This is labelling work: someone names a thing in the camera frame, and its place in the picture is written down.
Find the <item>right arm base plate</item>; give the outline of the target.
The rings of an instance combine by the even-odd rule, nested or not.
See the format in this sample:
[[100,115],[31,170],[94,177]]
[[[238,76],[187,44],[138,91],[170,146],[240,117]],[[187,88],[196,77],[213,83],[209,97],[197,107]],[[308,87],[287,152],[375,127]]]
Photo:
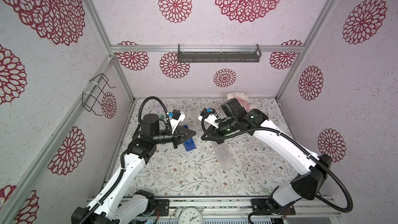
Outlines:
[[282,207],[271,198],[251,199],[251,207],[255,214],[283,216],[296,214],[293,205]]

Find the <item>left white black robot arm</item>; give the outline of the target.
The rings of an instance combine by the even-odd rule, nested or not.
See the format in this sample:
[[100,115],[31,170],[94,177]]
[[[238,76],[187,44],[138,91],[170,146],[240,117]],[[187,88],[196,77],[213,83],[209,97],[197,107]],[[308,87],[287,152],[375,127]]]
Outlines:
[[[157,101],[164,113],[161,119],[157,114],[143,115],[145,104]],[[127,149],[120,155],[120,167],[100,193],[86,206],[78,207],[71,216],[74,224],[128,224],[138,215],[150,215],[155,209],[154,194],[139,190],[131,200],[122,203],[130,184],[145,168],[157,150],[158,144],[171,143],[174,148],[196,135],[180,122],[186,115],[179,110],[169,112],[165,104],[155,96],[146,98],[138,111],[137,128]]]

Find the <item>blue tape dispenser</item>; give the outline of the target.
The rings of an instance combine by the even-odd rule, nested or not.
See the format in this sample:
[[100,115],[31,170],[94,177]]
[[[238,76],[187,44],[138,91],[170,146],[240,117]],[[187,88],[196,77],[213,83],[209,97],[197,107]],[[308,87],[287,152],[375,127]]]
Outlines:
[[190,130],[187,125],[182,126],[181,134],[183,136],[183,145],[186,151],[192,151],[196,149],[193,138],[196,136],[197,132]]

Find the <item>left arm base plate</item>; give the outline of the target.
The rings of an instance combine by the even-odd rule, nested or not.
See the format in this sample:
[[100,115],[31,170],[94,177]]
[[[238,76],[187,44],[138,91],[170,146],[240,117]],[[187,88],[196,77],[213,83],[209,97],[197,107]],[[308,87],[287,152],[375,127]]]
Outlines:
[[169,199],[155,199],[151,212],[139,214],[139,217],[164,217],[170,213],[170,200]]

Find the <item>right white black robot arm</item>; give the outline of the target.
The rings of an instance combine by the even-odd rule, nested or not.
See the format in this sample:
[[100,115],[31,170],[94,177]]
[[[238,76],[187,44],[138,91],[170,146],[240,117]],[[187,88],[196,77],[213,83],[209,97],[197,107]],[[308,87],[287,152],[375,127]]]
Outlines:
[[[198,116],[204,132],[202,138],[217,144],[225,140],[249,134],[278,152],[296,170],[297,176],[289,183],[275,188],[262,201],[260,210],[248,214],[248,222],[253,216],[287,214],[289,209],[301,199],[318,199],[327,206],[342,213],[353,210],[353,199],[343,182],[332,172],[332,158],[327,154],[318,155],[302,146],[281,131],[259,109],[246,111],[236,98],[225,101],[221,106],[225,118],[221,119],[213,108],[204,108]],[[319,190],[332,178],[343,192],[347,205],[338,206],[319,195]]]

